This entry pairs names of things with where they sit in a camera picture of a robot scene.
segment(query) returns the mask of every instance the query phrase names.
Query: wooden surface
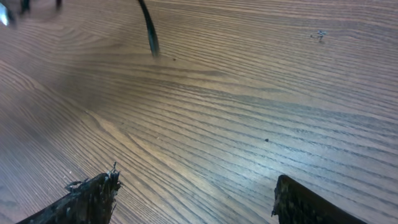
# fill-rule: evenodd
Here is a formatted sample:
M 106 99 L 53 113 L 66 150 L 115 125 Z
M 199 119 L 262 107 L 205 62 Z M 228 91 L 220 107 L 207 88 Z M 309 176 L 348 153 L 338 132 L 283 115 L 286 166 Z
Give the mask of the wooden surface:
M 398 223 L 397 1 L 147 6 L 158 59 L 133 0 L 36 0 L 0 28 L 0 223 L 113 161 L 113 223 L 277 223 L 280 174 Z

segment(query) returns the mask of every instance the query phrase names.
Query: table surface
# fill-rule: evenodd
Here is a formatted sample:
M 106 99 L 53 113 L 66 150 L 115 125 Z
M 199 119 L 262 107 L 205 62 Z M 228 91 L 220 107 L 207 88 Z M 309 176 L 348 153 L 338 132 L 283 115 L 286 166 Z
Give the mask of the table surface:
M 112 223 L 277 223 L 281 174 L 398 223 L 398 1 L 146 3 L 159 58 L 133 0 L 0 27 L 0 223 L 114 161 Z

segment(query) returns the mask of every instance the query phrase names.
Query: blurry object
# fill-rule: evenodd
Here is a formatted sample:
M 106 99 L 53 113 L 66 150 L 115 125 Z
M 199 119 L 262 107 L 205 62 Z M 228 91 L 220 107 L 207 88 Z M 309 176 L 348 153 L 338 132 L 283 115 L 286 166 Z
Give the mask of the blurry object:
M 0 21 L 5 25 L 15 24 L 15 16 L 13 15 L 6 0 L 0 0 Z
M 69 194 L 17 224 L 108 224 L 121 187 L 119 174 L 114 163 L 107 173 L 72 182 L 65 187 Z
M 316 39 L 319 40 L 319 42 L 321 42 L 322 39 L 323 39 L 323 37 L 324 37 L 325 35 L 326 35 L 326 31 L 324 31 L 324 30 L 318 30 L 318 36 L 317 36 L 317 37 L 315 37 L 315 36 L 313 36 L 313 35 L 311 35 L 310 37 L 311 37 L 311 38 L 316 38 Z
M 21 15 L 25 12 L 30 12 L 30 0 L 20 0 L 21 1 Z M 57 10 L 61 8 L 62 0 L 55 0 L 55 5 Z
M 0 20 L 5 26 L 16 23 L 15 16 L 13 15 L 12 10 L 10 9 L 7 1 L 10 0 L 0 0 Z M 26 12 L 30 12 L 30 0 L 20 0 L 20 3 L 21 3 L 20 15 L 24 15 Z M 138 3 L 142 9 L 142 12 L 144 13 L 145 22 L 148 31 L 150 51 L 152 52 L 152 55 L 154 57 L 159 56 L 160 53 L 159 41 L 157 40 L 154 23 L 150 18 L 150 14 L 147 6 L 145 5 L 144 0 L 138 0 Z M 62 6 L 62 0 L 55 0 L 55 6 L 56 9 L 59 11 Z
M 278 178 L 272 215 L 280 224 L 366 224 L 286 175 Z

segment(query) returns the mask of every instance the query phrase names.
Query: black cable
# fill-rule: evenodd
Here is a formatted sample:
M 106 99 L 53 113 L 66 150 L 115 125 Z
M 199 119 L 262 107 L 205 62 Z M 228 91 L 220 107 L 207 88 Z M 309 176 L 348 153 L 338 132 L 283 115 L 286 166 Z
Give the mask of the black cable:
M 155 26 L 154 23 L 152 22 L 152 19 L 150 18 L 149 11 L 147 6 L 145 5 L 144 0 L 138 0 L 138 2 L 141 6 L 142 12 L 144 13 L 145 22 L 147 24 L 150 51 L 152 52 L 152 55 L 156 57 L 159 55 L 160 49 L 159 49 L 159 41 L 157 40 L 157 35 L 155 31 Z

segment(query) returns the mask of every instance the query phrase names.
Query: wood grain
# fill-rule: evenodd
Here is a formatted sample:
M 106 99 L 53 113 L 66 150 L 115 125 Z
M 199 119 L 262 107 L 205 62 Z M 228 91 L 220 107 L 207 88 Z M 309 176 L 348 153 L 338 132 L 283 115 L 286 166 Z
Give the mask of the wood grain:
M 136 1 L 37 0 L 1 28 L 0 223 L 113 161 L 113 223 L 277 223 L 280 174 L 398 222 L 398 2 L 146 3 L 157 59 Z

